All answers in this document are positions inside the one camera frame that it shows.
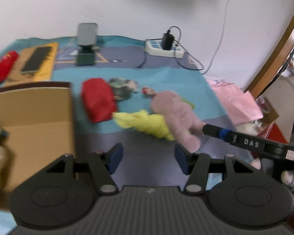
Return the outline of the pink plush toy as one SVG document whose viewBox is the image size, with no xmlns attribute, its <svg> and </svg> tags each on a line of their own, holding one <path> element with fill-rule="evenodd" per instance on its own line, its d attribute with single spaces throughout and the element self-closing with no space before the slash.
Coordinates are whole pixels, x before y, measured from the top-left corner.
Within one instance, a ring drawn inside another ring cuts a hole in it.
<svg viewBox="0 0 294 235">
<path fill-rule="evenodd" d="M 201 147 L 205 122 L 194 113 L 192 107 L 173 91 L 158 92 L 151 100 L 150 107 L 162 115 L 175 140 L 190 153 Z"/>
</svg>

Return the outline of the yellow towel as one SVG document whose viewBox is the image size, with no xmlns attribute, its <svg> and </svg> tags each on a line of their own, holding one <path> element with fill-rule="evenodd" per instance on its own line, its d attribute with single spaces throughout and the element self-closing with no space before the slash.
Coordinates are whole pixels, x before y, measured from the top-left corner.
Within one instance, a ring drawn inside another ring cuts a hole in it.
<svg viewBox="0 0 294 235">
<path fill-rule="evenodd" d="M 163 115 L 149 114 L 146 110 L 140 110 L 134 113 L 114 112 L 112 118 L 123 129 L 135 129 L 156 138 L 175 140 Z"/>
</svg>

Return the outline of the green cloth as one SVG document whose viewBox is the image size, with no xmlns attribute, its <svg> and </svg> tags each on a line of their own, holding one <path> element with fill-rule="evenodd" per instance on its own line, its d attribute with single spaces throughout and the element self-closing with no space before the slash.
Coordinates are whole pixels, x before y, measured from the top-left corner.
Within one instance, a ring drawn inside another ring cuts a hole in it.
<svg viewBox="0 0 294 235">
<path fill-rule="evenodd" d="M 188 101 L 188 100 L 186 100 L 185 98 L 182 98 L 182 97 L 181 97 L 181 101 L 188 104 L 193 110 L 195 109 L 195 105 L 192 102 L 190 102 L 190 101 Z"/>
</svg>

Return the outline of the red cloth bundle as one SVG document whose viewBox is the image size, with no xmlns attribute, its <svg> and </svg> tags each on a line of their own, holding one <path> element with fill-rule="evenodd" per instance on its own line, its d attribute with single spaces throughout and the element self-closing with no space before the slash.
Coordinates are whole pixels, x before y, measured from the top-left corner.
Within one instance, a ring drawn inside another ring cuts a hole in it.
<svg viewBox="0 0 294 235">
<path fill-rule="evenodd" d="M 91 78 L 84 81 L 81 99 L 91 123 L 111 120 L 113 113 L 117 112 L 113 90 L 102 78 Z"/>
</svg>

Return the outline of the grey camouflage cloth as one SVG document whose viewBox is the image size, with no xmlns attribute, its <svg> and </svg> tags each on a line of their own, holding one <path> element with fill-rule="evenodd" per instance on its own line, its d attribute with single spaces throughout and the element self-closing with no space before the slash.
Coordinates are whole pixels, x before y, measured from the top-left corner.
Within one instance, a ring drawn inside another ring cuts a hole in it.
<svg viewBox="0 0 294 235">
<path fill-rule="evenodd" d="M 128 100 L 131 98 L 132 92 L 136 93 L 138 91 L 138 83 L 134 80 L 111 78 L 108 84 L 113 90 L 116 101 Z"/>
</svg>

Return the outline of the brown cardboard box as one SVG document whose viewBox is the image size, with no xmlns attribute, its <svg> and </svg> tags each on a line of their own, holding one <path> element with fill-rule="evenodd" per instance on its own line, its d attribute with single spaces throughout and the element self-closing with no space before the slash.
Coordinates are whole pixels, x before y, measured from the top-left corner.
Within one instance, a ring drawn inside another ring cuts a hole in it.
<svg viewBox="0 0 294 235">
<path fill-rule="evenodd" d="M 0 88 L 0 128 L 8 150 L 2 172 L 0 209 L 23 181 L 59 156 L 75 152 L 69 82 L 35 82 Z"/>
</svg>

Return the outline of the red floral cloth strip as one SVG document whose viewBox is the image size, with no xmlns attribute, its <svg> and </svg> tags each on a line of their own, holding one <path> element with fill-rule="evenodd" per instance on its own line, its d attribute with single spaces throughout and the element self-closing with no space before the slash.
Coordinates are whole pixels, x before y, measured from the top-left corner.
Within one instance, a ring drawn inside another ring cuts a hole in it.
<svg viewBox="0 0 294 235">
<path fill-rule="evenodd" d="M 153 97 L 157 94 L 157 92 L 151 87 L 143 87 L 142 93 L 145 97 Z"/>
</svg>

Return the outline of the pink folded blanket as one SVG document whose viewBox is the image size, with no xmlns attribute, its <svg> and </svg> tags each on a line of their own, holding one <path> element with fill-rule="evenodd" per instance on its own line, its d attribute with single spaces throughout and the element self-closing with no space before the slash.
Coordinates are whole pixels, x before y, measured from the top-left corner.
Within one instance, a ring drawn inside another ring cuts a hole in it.
<svg viewBox="0 0 294 235">
<path fill-rule="evenodd" d="M 263 118 L 253 95 L 243 92 L 235 83 L 224 80 L 207 80 L 234 126 Z"/>
</svg>

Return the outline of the blue striped bed sheet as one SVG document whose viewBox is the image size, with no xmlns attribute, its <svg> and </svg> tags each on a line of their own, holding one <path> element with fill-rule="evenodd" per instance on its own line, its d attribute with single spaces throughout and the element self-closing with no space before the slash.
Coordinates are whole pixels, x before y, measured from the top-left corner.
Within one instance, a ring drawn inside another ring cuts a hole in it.
<svg viewBox="0 0 294 235">
<path fill-rule="evenodd" d="M 187 181 L 174 158 L 174 142 L 158 139 L 136 130 L 125 130 L 114 121 L 91 123 L 81 101 L 82 83 L 90 78 L 124 78 L 139 87 L 171 90 L 195 105 L 195 113 L 209 124 L 233 129 L 233 124 L 213 89 L 200 72 L 180 69 L 172 58 L 146 55 L 143 43 L 126 37 L 100 37 L 98 55 L 105 62 L 76 66 L 77 46 L 69 37 L 57 38 L 59 51 L 53 81 L 72 84 L 75 148 L 78 154 L 105 151 L 115 143 L 124 146 L 124 157 L 113 179 L 119 187 L 179 186 Z"/>
</svg>

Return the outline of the yellow book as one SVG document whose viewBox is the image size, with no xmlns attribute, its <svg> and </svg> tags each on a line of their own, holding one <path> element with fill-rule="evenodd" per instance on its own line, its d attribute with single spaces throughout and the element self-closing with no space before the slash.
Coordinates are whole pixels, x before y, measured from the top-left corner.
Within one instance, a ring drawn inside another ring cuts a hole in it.
<svg viewBox="0 0 294 235">
<path fill-rule="evenodd" d="M 50 42 L 23 49 L 5 79 L 4 86 L 50 81 L 58 46 L 57 42 Z"/>
</svg>

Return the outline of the dark smartphone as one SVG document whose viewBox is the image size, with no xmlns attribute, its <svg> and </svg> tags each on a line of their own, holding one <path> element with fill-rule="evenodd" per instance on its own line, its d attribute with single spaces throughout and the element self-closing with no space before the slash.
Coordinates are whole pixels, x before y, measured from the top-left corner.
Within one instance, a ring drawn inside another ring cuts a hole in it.
<svg viewBox="0 0 294 235">
<path fill-rule="evenodd" d="M 25 62 L 25 65 L 21 69 L 21 74 L 36 73 L 51 51 L 52 47 L 50 46 L 37 47 L 30 58 Z"/>
</svg>

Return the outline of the black charger adapter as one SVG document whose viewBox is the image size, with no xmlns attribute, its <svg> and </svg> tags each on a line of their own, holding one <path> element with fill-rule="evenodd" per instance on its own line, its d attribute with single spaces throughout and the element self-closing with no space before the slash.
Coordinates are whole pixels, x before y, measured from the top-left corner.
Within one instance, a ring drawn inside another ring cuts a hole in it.
<svg viewBox="0 0 294 235">
<path fill-rule="evenodd" d="M 174 42 L 175 37 L 171 34 L 170 30 L 164 33 L 161 41 L 161 47 L 163 50 L 171 50 L 172 44 Z"/>
</svg>

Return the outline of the red long plush pillow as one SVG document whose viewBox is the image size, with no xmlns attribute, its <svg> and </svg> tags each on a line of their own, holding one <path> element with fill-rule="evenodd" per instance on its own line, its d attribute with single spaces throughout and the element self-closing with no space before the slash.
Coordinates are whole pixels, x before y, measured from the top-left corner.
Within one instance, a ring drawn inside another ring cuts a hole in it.
<svg viewBox="0 0 294 235">
<path fill-rule="evenodd" d="M 19 54 L 12 50 L 7 52 L 0 60 L 0 83 L 3 82 L 9 75 L 14 63 L 16 62 Z"/>
</svg>

